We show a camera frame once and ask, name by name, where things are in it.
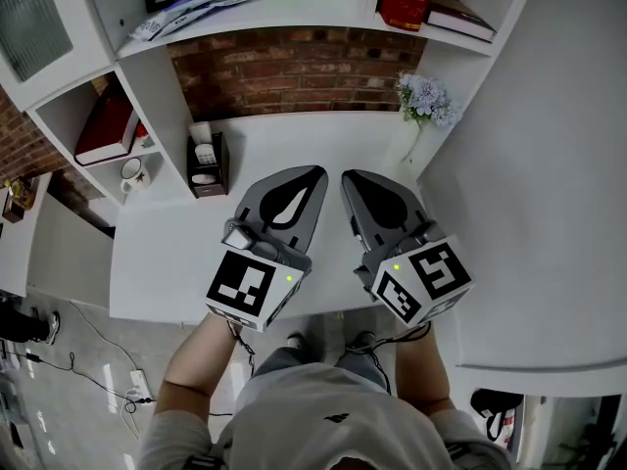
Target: black cable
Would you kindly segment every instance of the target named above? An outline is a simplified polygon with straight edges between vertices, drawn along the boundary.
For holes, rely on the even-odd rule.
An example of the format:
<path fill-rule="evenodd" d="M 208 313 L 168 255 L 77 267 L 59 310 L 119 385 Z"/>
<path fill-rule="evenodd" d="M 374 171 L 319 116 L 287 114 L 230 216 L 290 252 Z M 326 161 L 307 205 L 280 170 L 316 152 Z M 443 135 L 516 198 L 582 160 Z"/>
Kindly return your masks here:
<path fill-rule="evenodd" d="M 418 331 L 423 331 L 423 330 L 424 332 L 416 336 L 416 333 Z M 378 342 L 375 342 L 371 346 L 358 347 L 355 350 L 352 350 L 351 347 L 348 346 L 346 347 L 346 353 L 354 353 L 355 355 L 370 355 L 370 357 L 372 358 L 372 361 L 374 362 L 375 367 L 381 372 L 381 374 L 383 374 L 383 378 L 385 379 L 385 390 L 387 391 L 388 395 L 392 395 L 392 388 L 390 386 L 390 378 L 388 378 L 388 375 L 383 370 L 383 367 L 381 366 L 381 362 L 379 362 L 379 357 L 376 356 L 376 353 L 374 353 L 374 351 L 378 349 L 379 347 L 382 347 L 383 345 L 387 345 L 390 343 L 409 343 L 409 342 L 419 341 L 422 338 L 424 338 L 427 334 L 429 334 L 430 331 L 431 331 L 431 321 L 427 322 L 423 326 L 416 327 L 415 329 L 411 329 L 410 331 L 408 331 L 408 333 L 400 337 L 379 340 Z"/>
<path fill-rule="evenodd" d="M 30 360 L 31 362 L 44 363 L 44 364 L 49 365 L 50 367 L 54 367 L 55 369 L 58 369 L 60 371 L 71 372 L 71 373 L 74 373 L 76 376 L 80 376 L 81 378 L 85 378 L 85 379 L 91 381 L 97 387 L 103 389 L 105 392 L 107 392 L 107 393 L 109 393 L 109 394 L 111 394 L 113 396 L 116 396 L 116 397 L 118 397 L 120 399 L 124 399 L 126 401 L 126 404 L 124 405 L 124 410 L 127 413 L 129 413 L 129 414 L 133 414 L 137 410 L 137 404 L 138 403 L 153 403 L 153 402 L 157 401 L 156 399 L 138 399 L 138 400 L 129 399 L 127 396 L 123 396 L 123 395 L 119 394 L 118 392 L 116 392 L 115 390 L 112 390 L 110 388 L 105 387 L 104 385 L 101 385 L 100 383 L 98 383 L 92 377 L 87 376 L 86 374 L 84 374 L 82 372 L 76 371 L 74 369 L 74 361 L 76 359 L 76 356 L 74 355 L 73 352 L 70 352 L 70 367 L 60 367 L 58 365 L 55 365 L 53 363 L 50 363 L 50 362 L 44 360 L 39 355 L 36 355 L 34 353 L 29 353 L 28 352 L 26 355 L 24 355 L 22 353 L 15 353 L 15 352 L 6 352 L 6 353 L 9 353 L 9 354 L 15 355 L 15 356 L 21 356 L 21 357 L 25 358 L 26 360 Z"/>
<path fill-rule="evenodd" d="M 251 378 L 255 375 L 255 351 L 242 339 L 241 333 L 238 333 L 230 320 L 226 320 L 228 328 L 231 330 L 233 338 L 237 340 L 237 343 L 248 353 L 248 365 L 251 366 Z"/>
<path fill-rule="evenodd" d="M 381 374 L 383 374 L 383 378 L 385 378 L 385 390 L 387 391 L 388 395 L 391 396 L 392 387 L 390 386 L 390 378 L 388 378 L 388 375 L 385 374 L 385 371 L 383 370 L 383 367 L 381 366 L 381 362 L 379 362 L 379 357 L 376 356 L 374 352 L 370 352 L 369 355 L 372 357 L 372 361 L 374 362 L 375 367 L 379 371 L 381 371 Z"/>

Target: person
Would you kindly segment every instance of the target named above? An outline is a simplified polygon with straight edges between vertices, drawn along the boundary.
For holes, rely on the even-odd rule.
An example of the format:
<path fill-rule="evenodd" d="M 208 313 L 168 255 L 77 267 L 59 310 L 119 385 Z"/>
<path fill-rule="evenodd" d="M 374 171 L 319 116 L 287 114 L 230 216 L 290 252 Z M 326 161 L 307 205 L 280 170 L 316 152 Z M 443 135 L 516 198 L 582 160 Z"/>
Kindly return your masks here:
<path fill-rule="evenodd" d="M 33 341 L 54 345 L 61 328 L 58 311 L 50 314 L 47 320 L 39 319 L 37 309 L 31 309 L 32 316 L 17 311 L 8 298 L 0 301 L 0 338 L 15 343 Z"/>
<path fill-rule="evenodd" d="M 357 345 L 371 343 L 360 333 Z M 311 362 L 300 335 L 276 350 L 212 442 L 210 405 L 236 343 L 208 316 L 169 363 L 142 441 L 139 470 L 508 469 L 506 452 L 455 409 L 434 331 L 397 344 L 398 397 L 370 355 Z"/>

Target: black bag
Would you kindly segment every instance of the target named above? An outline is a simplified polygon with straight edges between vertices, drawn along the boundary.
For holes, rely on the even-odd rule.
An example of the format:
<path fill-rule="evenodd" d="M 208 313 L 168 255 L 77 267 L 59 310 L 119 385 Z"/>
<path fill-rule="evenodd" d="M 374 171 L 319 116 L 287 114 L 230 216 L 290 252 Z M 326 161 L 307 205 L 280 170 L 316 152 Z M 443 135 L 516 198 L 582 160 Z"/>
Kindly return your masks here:
<path fill-rule="evenodd" d="M 507 392 L 497 392 L 496 390 L 488 390 L 482 388 L 472 394 L 470 399 L 470 405 L 484 418 L 488 418 L 487 423 L 487 436 L 492 442 L 495 441 L 503 429 L 503 424 L 506 420 L 506 412 L 510 409 L 516 409 L 522 404 L 524 396 L 521 394 L 509 394 Z M 490 433 L 492 424 L 497 416 L 501 414 L 501 421 L 499 422 L 499 431 L 495 437 Z"/>

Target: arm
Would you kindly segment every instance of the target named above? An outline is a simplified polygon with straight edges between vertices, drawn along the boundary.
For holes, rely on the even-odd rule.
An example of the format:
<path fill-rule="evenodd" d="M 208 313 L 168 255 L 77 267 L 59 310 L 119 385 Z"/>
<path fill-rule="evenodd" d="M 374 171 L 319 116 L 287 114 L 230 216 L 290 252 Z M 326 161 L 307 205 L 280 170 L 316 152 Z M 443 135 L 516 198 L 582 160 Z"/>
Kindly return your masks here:
<path fill-rule="evenodd" d="M 399 399 L 427 416 L 455 409 L 433 328 L 421 340 L 396 345 L 396 385 Z"/>
<path fill-rule="evenodd" d="M 207 422 L 210 399 L 231 359 L 235 343 L 228 323 L 207 315 L 169 362 L 155 414 L 182 410 Z"/>
<path fill-rule="evenodd" d="M 455 409 L 433 328 L 419 341 L 397 344 L 396 385 L 399 399 L 429 416 L 456 469 L 511 469 L 506 451 L 481 435 L 468 414 Z"/>

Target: white t-shirt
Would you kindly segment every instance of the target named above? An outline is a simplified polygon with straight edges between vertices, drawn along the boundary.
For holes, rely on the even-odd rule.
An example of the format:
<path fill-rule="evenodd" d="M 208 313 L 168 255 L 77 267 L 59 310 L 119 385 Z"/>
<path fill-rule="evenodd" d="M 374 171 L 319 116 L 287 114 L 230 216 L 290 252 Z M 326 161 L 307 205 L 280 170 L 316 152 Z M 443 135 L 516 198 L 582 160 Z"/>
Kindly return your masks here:
<path fill-rule="evenodd" d="M 253 378 L 235 411 L 215 444 L 197 416 L 158 414 L 138 470 L 328 470 L 344 457 L 377 470 L 510 468 L 468 414 L 427 418 L 371 381 L 322 363 Z"/>

